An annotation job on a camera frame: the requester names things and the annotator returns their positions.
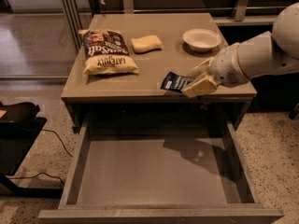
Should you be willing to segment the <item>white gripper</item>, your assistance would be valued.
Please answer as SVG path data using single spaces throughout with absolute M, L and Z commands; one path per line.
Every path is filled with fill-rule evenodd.
M 181 90 L 182 93 L 193 98 L 214 92 L 219 84 L 232 88 L 248 83 L 250 78 L 241 69 L 238 48 L 239 43 L 234 43 L 191 69 L 188 76 L 193 77 L 193 81 Z

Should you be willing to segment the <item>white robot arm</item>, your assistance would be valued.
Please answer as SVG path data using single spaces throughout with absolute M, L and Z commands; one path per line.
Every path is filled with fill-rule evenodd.
M 219 86 L 237 87 L 255 77 L 299 72 L 299 4 L 279 13 L 270 32 L 222 49 L 187 73 L 188 97 L 210 94 Z

